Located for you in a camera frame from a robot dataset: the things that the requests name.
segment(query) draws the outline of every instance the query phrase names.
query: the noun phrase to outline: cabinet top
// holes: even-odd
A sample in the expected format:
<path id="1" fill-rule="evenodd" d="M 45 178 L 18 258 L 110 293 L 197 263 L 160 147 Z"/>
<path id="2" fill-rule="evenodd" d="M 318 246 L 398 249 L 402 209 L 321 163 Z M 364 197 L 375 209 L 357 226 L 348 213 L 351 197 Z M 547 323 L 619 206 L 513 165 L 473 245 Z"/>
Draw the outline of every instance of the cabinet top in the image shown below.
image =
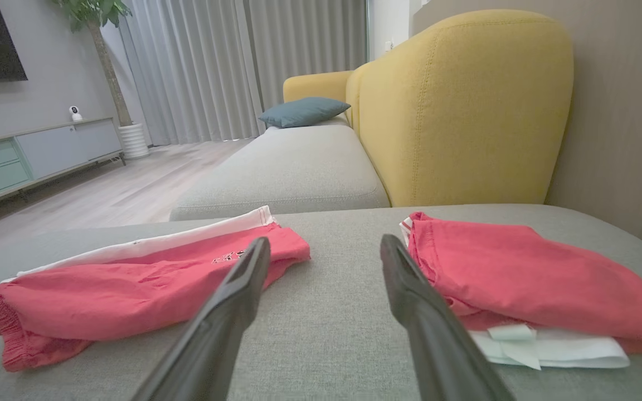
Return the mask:
<path id="1" fill-rule="evenodd" d="M 80 121 L 69 121 L 69 122 L 66 122 L 66 123 L 63 123 L 63 124 L 49 125 L 47 127 L 41 127 L 39 129 L 23 130 L 23 131 L 20 131 L 20 132 L 15 132 L 13 134 L 0 135 L 0 140 L 13 138 L 13 137 L 18 136 L 18 135 L 31 134 L 33 132 L 39 132 L 40 130 L 58 129 L 60 127 L 67 127 L 69 125 L 81 125 L 81 124 L 86 124 L 86 123 L 94 123 L 96 121 L 110 120 L 112 118 L 113 117 L 99 117 L 97 119 L 82 119 Z"/>

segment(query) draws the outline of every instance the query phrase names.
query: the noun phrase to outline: plant foliage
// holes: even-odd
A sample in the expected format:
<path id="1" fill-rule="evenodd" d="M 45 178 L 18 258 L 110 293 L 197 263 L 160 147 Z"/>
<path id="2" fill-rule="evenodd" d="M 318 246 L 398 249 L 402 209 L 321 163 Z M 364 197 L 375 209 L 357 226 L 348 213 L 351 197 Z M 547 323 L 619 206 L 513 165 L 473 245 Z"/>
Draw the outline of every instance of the plant foliage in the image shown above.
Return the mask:
<path id="1" fill-rule="evenodd" d="M 51 0 L 63 8 L 66 17 L 71 21 L 71 31 L 81 30 L 88 21 L 98 26 L 105 26 L 108 21 L 115 27 L 120 23 L 120 16 L 132 15 L 130 8 L 121 0 Z"/>

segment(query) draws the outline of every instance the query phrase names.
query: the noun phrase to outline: potted plant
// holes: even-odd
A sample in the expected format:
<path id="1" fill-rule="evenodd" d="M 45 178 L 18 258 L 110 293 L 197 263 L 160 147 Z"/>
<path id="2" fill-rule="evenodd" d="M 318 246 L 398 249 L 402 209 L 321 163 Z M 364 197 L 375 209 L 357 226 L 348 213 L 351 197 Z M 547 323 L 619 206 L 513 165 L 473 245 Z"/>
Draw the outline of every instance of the potted plant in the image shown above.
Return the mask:
<path id="1" fill-rule="evenodd" d="M 130 112 L 125 105 L 125 99 L 120 92 L 118 78 L 115 76 L 113 64 L 105 48 L 100 28 L 109 21 L 117 28 L 120 16 L 132 15 L 130 8 L 121 0 L 51 0 L 64 10 L 66 18 L 71 22 L 71 31 L 76 32 L 87 26 L 96 44 L 100 64 L 103 66 L 105 79 L 113 96 L 115 111 L 118 113 L 120 139 L 123 142 L 123 151 L 126 159 L 147 157 L 148 146 L 145 144 L 143 124 L 133 124 Z"/>

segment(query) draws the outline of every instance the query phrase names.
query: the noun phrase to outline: white cabinet door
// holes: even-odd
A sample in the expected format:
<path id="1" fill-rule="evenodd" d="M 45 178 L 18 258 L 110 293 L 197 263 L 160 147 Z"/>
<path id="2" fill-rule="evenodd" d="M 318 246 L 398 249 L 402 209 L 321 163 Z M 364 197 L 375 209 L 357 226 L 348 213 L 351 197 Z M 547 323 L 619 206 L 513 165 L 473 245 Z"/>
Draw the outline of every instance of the white cabinet door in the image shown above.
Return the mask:
<path id="1" fill-rule="evenodd" d="M 112 121 L 102 120 L 80 124 L 76 125 L 75 129 L 88 160 L 120 152 L 120 140 L 115 133 Z"/>
<path id="2" fill-rule="evenodd" d="M 89 160 L 73 125 L 19 135 L 16 142 L 26 156 L 34 180 Z"/>

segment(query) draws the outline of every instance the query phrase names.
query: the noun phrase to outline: sofa armrest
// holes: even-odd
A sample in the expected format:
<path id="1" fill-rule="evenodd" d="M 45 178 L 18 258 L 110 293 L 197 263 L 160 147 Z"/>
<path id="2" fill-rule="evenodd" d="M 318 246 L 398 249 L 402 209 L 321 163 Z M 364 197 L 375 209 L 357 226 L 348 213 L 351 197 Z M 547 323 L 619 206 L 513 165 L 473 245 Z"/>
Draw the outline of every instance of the sofa armrest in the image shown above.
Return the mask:
<path id="1" fill-rule="evenodd" d="M 309 96 L 346 101 L 346 81 L 352 72 L 293 76 L 284 81 L 284 101 L 290 102 Z"/>

